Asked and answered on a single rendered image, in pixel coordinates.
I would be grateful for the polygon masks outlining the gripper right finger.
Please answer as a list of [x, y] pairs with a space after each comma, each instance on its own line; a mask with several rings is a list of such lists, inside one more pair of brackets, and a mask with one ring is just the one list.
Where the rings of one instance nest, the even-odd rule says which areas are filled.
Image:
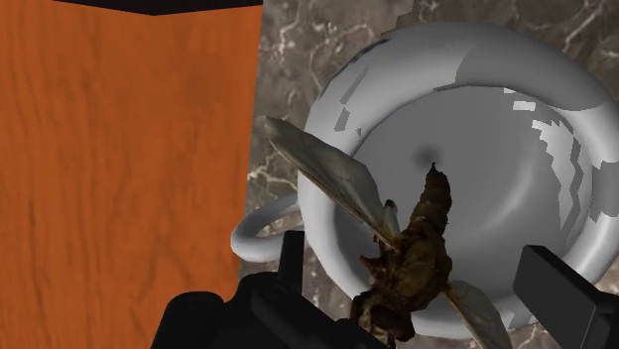
[[548, 248], [523, 248], [513, 291], [562, 349], [619, 349], [619, 295], [598, 290]]

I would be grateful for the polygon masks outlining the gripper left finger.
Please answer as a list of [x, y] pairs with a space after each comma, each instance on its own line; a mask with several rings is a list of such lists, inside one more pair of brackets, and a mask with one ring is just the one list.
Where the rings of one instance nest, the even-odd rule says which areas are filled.
[[279, 270], [244, 277], [228, 302], [210, 291], [174, 297], [150, 349], [388, 349], [303, 297], [304, 244], [303, 231], [287, 231]]

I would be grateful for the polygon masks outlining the brown winged insect figure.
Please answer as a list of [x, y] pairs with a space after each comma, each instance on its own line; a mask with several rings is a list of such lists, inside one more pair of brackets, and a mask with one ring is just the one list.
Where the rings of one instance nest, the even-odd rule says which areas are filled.
[[265, 132], [287, 162], [374, 234], [378, 256], [360, 259], [369, 271], [370, 288], [353, 298], [350, 319], [388, 349], [396, 349], [416, 334], [413, 312], [444, 294], [480, 349], [513, 349], [487, 294], [449, 277], [452, 260], [443, 234], [452, 199], [444, 173], [429, 169], [409, 224], [401, 228], [396, 203], [380, 199], [365, 165], [279, 118], [267, 118]]

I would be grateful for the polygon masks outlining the orange wooden robot stand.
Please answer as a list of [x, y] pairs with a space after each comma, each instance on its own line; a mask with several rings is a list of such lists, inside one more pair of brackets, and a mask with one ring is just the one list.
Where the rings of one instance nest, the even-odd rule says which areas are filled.
[[0, 0], [0, 349], [149, 349], [234, 294], [261, 15]]

